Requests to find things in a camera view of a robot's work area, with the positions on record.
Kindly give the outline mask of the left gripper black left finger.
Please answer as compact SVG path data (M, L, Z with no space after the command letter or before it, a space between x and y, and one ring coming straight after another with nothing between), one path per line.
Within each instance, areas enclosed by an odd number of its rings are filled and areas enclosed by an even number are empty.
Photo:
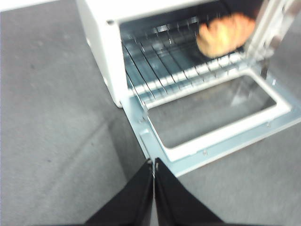
M152 161L147 159L128 183L86 222L86 226L149 226L153 202Z

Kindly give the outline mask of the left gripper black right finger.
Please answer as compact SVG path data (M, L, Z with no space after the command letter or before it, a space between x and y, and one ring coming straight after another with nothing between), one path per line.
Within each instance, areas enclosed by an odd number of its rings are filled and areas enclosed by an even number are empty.
M219 225L224 221L192 195L160 158L155 159L155 200L160 226Z

